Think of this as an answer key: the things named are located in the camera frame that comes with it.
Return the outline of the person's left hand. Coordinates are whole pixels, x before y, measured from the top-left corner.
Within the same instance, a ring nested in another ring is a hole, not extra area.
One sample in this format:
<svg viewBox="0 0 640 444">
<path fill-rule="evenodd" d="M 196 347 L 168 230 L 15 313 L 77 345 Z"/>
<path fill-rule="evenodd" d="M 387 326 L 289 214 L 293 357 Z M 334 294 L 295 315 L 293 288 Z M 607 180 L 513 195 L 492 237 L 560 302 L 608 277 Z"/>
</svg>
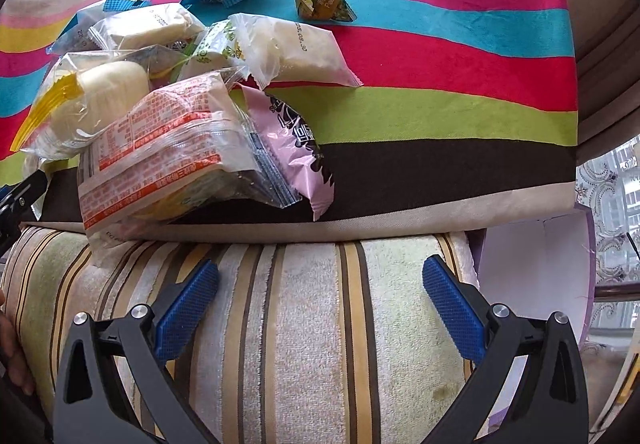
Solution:
<svg viewBox="0 0 640 444">
<path fill-rule="evenodd" d="M 35 393 L 35 381 L 29 370 L 17 332 L 3 312 L 0 313 L 1 363 L 6 368 L 10 381 L 26 396 Z"/>
</svg>

